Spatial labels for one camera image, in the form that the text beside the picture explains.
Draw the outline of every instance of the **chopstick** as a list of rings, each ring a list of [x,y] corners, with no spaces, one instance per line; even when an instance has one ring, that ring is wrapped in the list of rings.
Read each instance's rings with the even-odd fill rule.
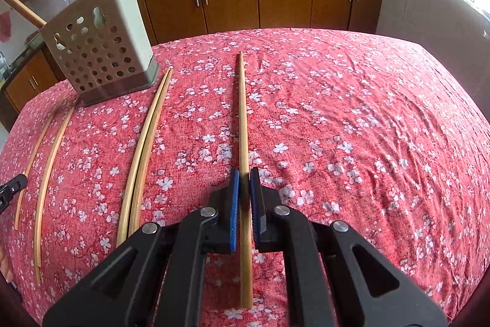
[[[240,173],[240,302],[242,308],[252,307],[252,225],[250,195],[248,192],[248,131],[247,94],[243,52],[239,53],[239,173]]]
[[[35,25],[37,28],[43,28],[46,22],[24,5],[20,0],[4,0],[13,10],[25,18],[29,23]]]
[[[53,121],[53,118],[55,117],[56,111],[53,111],[50,116],[47,118],[43,130],[41,131],[41,134],[39,135],[39,138],[37,139],[37,143],[34,145],[34,148],[32,149],[31,157],[29,158],[28,164],[25,167],[24,175],[28,178],[30,170],[32,168],[32,164],[34,163],[34,159],[36,158],[37,151],[39,150],[39,146],[43,142],[43,139],[46,135],[47,129],[51,125],[51,121]],[[24,197],[24,192],[27,190],[27,187],[21,190],[19,193],[19,197],[17,199],[17,208],[15,210],[15,219],[14,219],[14,229],[19,230],[19,217],[21,215],[21,206],[22,206],[22,199]]]
[[[39,196],[37,197],[36,218],[34,221],[34,266],[35,268],[42,267],[41,261],[41,228],[43,224],[43,211],[44,202],[46,199],[47,184],[50,181],[51,170],[55,163],[56,153],[60,147],[61,140],[65,134],[65,130],[70,123],[73,112],[75,111],[77,104],[75,103],[67,112],[63,123],[60,126],[58,134],[56,135],[55,142],[53,143],[50,151],[50,155],[47,158],[46,166],[44,167],[44,174],[41,180],[41,187],[39,188]],[[40,273],[36,271],[36,281],[41,282]]]
[[[143,203],[143,190],[145,188],[146,174],[148,173],[148,164],[150,161],[151,149],[153,148],[153,141],[155,139],[156,129],[158,127],[158,122],[160,121],[160,115],[162,114],[163,104],[165,102],[165,97],[167,96],[167,90],[171,78],[172,69],[170,68],[166,82],[164,83],[162,92],[160,93],[160,96],[158,98],[155,113],[151,118],[148,134],[146,135],[145,145],[143,147],[143,155],[140,159],[138,174],[136,175],[136,184],[133,193],[133,202],[131,205],[131,214],[129,217],[128,236],[130,236],[140,228],[141,204]]]
[[[146,136],[148,135],[148,130],[150,128],[153,114],[155,113],[155,110],[157,108],[160,95],[167,81],[167,77],[170,74],[170,70],[171,68],[167,69],[165,75],[162,78],[162,82],[160,82],[160,86],[158,87],[155,97],[153,98],[153,102],[151,103],[150,109],[148,110],[148,114],[146,114],[145,123],[143,124],[143,128],[141,129],[140,138],[138,139],[138,144],[136,145],[136,150],[134,151],[133,161],[131,163],[131,167],[129,169],[129,175],[126,181],[126,188],[124,189],[124,197],[122,199],[123,203],[119,216],[116,247],[120,246],[127,238],[129,212],[133,201],[134,183],[136,180],[136,174],[138,173],[141,154],[143,153],[143,147],[145,145]]]

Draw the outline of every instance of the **screw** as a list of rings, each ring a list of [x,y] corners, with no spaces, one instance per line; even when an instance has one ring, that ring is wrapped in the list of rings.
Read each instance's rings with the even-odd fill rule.
[[[153,234],[158,230],[158,225],[153,222],[149,222],[143,225],[143,233],[145,234]]]
[[[274,212],[278,215],[286,216],[289,215],[291,210],[285,205],[278,205],[277,207],[274,207]]]
[[[214,209],[213,207],[201,208],[201,216],[204,216],[205,218],[210,218],[215,215],[216,215],[216,209]]]
[[[334,230],[339,231],[340,233],[344,233],[349,230],[349,225],[344,221],[335,221],[332,224]]]

